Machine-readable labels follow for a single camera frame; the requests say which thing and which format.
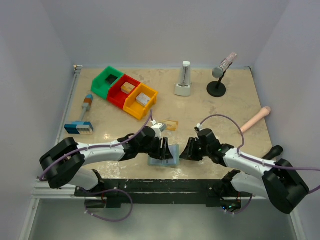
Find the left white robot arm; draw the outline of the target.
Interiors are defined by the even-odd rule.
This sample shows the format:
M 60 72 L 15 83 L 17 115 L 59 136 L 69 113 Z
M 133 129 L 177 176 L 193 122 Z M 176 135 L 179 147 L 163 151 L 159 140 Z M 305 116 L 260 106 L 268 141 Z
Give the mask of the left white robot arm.
M 84 169 L 85 165 L 133 160 L 138 154 L 160 161 L 173 158 L 168 139 L 161 137 L 156 126 L 146 126 L 139 133 L 108 143 L 84 144 L 68 137 L 40 158 L 43 174 L 39 179 L 48 181 L 52 189 L 73 185 L 90 191 L 102 179 L 96 170 Z

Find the green card holder wallet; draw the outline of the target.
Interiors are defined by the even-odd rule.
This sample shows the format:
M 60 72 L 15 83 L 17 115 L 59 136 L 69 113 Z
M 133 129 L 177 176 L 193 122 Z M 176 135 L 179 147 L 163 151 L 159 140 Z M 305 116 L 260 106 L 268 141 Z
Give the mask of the green card holder wallet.
M 155 158 L 148 157 L 148 165 L 149 166 L 158 166 L 158 167 L 172 167 L 177 166 L 180 162 L 180 148 L 178 144 L 169 145 L 169 151 L 173 158 L 159 160 Z

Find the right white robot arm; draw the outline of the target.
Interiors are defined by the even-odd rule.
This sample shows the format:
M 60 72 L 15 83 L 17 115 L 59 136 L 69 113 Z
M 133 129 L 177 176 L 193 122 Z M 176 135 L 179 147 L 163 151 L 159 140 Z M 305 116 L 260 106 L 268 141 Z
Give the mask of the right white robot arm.
M 244 154 L 230 144 L 221 144 L 213 131 L 206 128 L 189 138 L 180 155 L 183 160 L 201 161 L 232 168 L 224 179 L 237 192 L 268 199 L 280 212 L 290 214 L 309 194 L 310 189 L 285 159 L 277 162 Z

